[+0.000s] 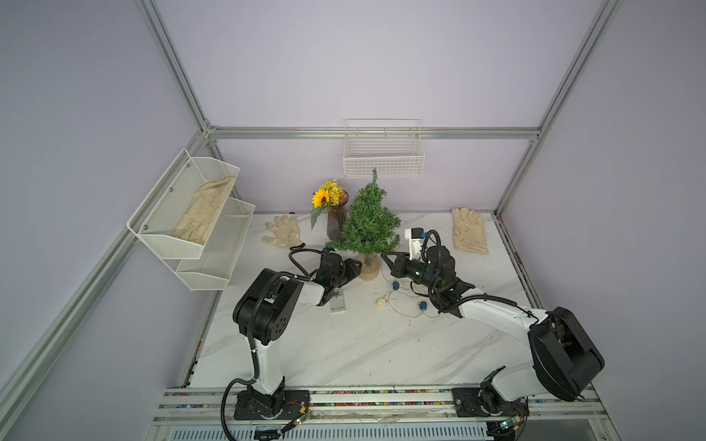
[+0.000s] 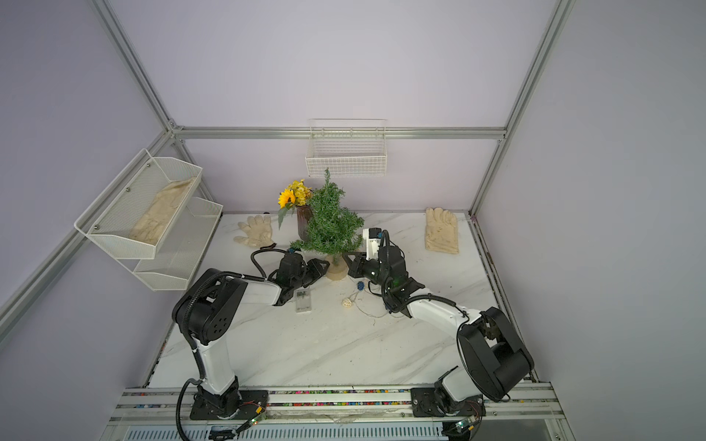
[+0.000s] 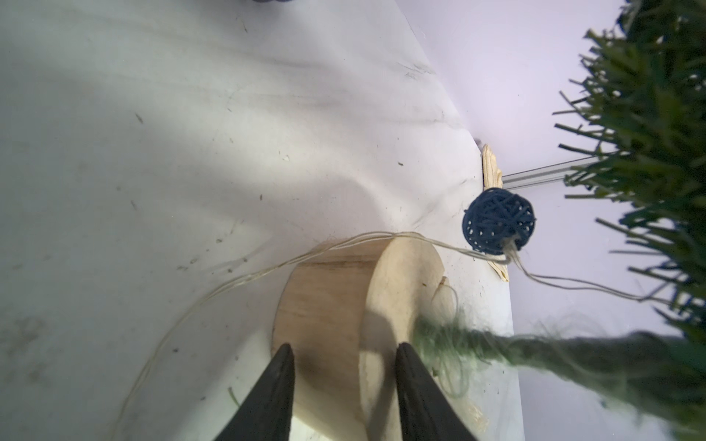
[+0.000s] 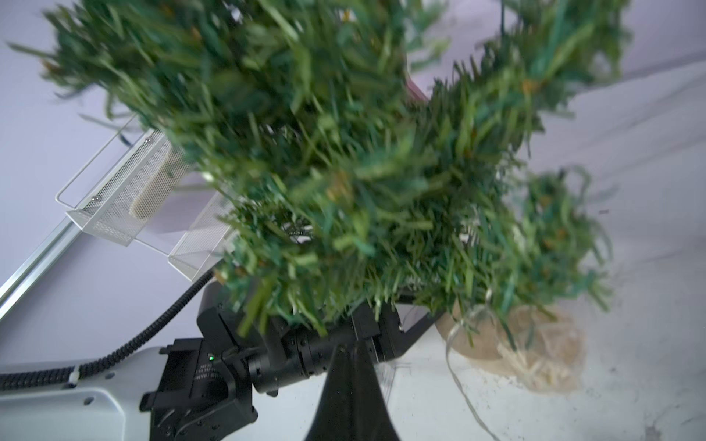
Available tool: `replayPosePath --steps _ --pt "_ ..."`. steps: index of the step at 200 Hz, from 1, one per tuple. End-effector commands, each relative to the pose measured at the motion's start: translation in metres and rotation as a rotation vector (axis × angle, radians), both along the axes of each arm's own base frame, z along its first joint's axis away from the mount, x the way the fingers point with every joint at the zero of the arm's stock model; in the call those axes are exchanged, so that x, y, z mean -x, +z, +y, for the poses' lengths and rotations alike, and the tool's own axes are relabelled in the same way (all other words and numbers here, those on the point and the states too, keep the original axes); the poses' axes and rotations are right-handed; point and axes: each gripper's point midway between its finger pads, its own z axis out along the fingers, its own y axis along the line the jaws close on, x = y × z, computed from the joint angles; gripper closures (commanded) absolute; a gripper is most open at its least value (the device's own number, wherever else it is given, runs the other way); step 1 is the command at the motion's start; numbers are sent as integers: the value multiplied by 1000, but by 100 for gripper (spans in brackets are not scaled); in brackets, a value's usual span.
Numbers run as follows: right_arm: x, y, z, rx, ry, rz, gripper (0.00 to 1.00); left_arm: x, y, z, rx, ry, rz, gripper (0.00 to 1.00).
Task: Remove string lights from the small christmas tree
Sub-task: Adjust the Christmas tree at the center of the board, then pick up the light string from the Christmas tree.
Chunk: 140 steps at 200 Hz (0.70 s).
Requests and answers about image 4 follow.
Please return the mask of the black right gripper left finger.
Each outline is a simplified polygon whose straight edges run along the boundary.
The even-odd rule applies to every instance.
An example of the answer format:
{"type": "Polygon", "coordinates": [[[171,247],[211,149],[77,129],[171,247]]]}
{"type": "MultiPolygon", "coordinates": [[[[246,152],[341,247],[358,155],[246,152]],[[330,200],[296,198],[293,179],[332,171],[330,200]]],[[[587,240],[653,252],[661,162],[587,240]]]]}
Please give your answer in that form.
{"type": "Polygon", "coordinates": [[[351,440],[353,345],[338,347],[306,441],[351,440]]]}

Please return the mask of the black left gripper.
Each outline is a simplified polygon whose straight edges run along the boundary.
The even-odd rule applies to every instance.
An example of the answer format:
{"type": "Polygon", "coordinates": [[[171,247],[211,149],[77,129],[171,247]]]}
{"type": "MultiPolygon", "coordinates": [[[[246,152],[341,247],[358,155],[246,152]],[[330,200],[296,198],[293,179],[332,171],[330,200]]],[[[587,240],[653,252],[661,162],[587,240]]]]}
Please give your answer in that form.
{"type": "Polygon", "coordinates": [[[272,394],[327,372],[341,345],[364,343],[374,363],[402,358],[439,318],[440,312],[408,308],[400,319],[389,304],[379,314],[364,304],[329,325],[324,334],[268,317],[263,332],[253,325],[243,336],[246,314],[235,310],[225,288],[213,282],[203,292],[197,325],[227,385],[249,384],[259,393],[272,394]]]}

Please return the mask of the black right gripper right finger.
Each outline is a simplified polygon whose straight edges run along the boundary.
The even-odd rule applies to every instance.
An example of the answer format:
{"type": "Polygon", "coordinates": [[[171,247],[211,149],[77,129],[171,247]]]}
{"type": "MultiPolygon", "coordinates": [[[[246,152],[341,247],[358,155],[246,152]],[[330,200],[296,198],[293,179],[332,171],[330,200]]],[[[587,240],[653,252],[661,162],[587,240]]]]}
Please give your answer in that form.
{"type": "Polygon", "coordinates": [[[356,343],[351,354],[351,439],[397,441],[380,383],[367,347],[356,343]]]}

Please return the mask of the rattan ball string lights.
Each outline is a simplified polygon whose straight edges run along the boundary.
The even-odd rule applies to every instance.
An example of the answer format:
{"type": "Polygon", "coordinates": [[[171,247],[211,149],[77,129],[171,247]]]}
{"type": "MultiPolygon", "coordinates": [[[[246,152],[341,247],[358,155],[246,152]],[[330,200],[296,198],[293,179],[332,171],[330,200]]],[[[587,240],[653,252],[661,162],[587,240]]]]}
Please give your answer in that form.
{"type": "Polygon", "coordinates": [[[535,395],[567,395],[580,386],[584,339],[559,308],[520,306],[501,317],[487,305],[465,312],[455,305],[437,330],[450,376],[491,440],[500,437],[483,419],[485,388],[507,385],[535,395]]]}

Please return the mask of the small green christmas tree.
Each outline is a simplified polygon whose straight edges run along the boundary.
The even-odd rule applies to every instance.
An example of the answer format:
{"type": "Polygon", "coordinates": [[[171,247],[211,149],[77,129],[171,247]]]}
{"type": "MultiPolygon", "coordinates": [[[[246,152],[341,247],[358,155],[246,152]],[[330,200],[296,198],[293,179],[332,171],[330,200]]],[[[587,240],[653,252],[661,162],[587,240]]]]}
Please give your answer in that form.
{"type": "Polygon", "coordinates": [[[229,202],[213,270],[244,316],[329,336],[411,294],[481,307],[505,333],[522,307],[604,305],[610,243],[586,211],[590,175],[535,174],[520,149],[577,88],[620,68],[625,1],[505,1],[479,57],[431,96],[408,78],[447,42],[424,1],[75,1],[43,12],[43,76],[98,87],[162,132],[229,202]]]}

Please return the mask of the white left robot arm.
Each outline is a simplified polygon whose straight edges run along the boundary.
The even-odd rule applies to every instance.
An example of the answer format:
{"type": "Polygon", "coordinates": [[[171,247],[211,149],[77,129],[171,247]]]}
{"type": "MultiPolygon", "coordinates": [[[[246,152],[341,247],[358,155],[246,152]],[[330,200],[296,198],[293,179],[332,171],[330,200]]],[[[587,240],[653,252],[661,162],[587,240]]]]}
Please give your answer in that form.
{"type": "Polygon", "coordinates": [[[324,336],[278,318],[240,334],[213,272],[104,358],[4,373],[5,440],[222,440],[257,421],[255,393],[325,376],[310,440],[395,440],[375,366],[404,356],[434,325],[404,328],[393,304],[361,305],[324,336]]]}

